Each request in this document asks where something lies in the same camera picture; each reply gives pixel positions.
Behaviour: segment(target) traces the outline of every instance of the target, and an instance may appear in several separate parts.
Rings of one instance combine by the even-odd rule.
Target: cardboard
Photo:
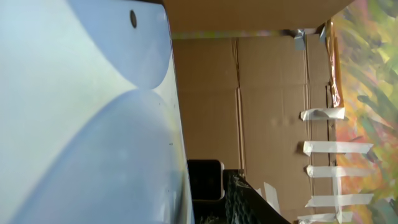
[[[318,27],[349,2],[165,3],[172,31],[190,32]],[[299,118],[301,111],[333,104],[326,45],[319,34],[305,41],[305,50],[296,50],[290,36],[173,40],[188,159],[217,159],[226,169],[243,169],[255,189],[269,183],[290,222],[335,212],[304,207],[312,195],[333,195],[331,178],[311,179],[304,168],[335,165],[334,155],[308,157],[300,146],[335,140],[333,121]]]
[[[317,28],[353,0],[164,0],[172,32]]]

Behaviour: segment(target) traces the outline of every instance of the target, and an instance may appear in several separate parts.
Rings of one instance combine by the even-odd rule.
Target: colorful painting
[[[398,223],[398,1],[356,0],[333,18],[346,118],[338,141],[370,142],[367,154],[338,155],[341,166],[374,170],[342,178],[343,194],[372,193],[369,205],[347,206],[353,223]]]
[[[0,224],[194,222],[161,4],[0,1],[0,39]]]

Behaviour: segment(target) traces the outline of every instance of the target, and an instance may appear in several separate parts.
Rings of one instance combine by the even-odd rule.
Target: cardboard box
[[[166,0],[172,32],[316,28],[351,1]],[[330,178],[304,168],[332,166],[333,156],[302,154],[300,143],[334,140],[333,123],[302,121],[310,108],[331,106],[330,63],[318,34],[306,49],[293,37],[174,40],[185,149],[189,159],[218,159],[244,169],[255,188],[276,188],[281,214],[330,213],[304,208],[311,195],[333,195]]]

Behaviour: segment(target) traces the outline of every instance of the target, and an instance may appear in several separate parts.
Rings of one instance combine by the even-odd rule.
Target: cardboard flap
[[[316,28],[353,0],[164,0],[172,32]]]

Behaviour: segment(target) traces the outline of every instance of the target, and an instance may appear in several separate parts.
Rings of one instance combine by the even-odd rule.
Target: blue circle shape
[[[161,97],[142,90],[106,105],[70,141],[11,223],[162,223],[165,213],[176,223],[186,173],[166,110]]]
[[[169,67],[169,22],[160,4],[139,1],[68,0],[108,61],[135,86],[153,89]],[[134,11],[137,27],[130,13]]]

